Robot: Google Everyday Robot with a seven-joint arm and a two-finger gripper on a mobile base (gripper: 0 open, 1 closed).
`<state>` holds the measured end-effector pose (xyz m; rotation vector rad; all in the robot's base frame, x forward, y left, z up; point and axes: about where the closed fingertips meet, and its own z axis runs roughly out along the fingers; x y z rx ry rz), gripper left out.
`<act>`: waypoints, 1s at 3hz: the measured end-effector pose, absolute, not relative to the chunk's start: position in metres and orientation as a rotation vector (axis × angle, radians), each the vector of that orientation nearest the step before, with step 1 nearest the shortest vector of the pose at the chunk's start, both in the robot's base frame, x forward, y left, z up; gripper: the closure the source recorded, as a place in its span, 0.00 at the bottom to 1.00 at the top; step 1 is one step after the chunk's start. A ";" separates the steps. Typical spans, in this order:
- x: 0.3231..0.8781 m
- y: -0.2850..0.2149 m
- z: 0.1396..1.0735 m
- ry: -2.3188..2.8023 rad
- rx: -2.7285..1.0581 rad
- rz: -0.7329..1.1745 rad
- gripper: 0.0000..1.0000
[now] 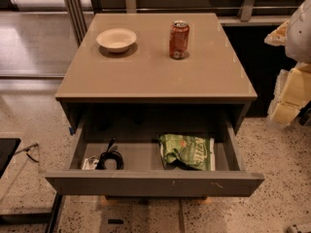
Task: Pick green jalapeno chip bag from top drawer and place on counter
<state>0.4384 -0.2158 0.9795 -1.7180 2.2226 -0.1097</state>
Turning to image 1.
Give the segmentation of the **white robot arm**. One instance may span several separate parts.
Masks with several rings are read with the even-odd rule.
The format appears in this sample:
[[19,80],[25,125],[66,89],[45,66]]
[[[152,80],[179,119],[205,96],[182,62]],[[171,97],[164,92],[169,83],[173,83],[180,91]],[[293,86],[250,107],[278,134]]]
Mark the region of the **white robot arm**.
[[286,56],[296,62],[290,71],[280,71],[268,108],[270,121],[288,126],[311,101],[311,0],[305,0],[264,42],[284,46]]

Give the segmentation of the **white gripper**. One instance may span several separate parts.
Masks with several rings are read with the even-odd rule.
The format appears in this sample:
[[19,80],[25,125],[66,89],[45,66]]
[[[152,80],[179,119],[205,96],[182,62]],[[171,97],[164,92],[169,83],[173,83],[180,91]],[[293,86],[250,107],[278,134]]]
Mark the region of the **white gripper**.
[[[269,33],[264,42],[274,47],[284,46],[287,43],[288,25],[289,21],[286,20]],[[290,71],[282,69],[273,94],[267,118],[277,124],[290,124],[311,101],[311,64],[298,62]]]

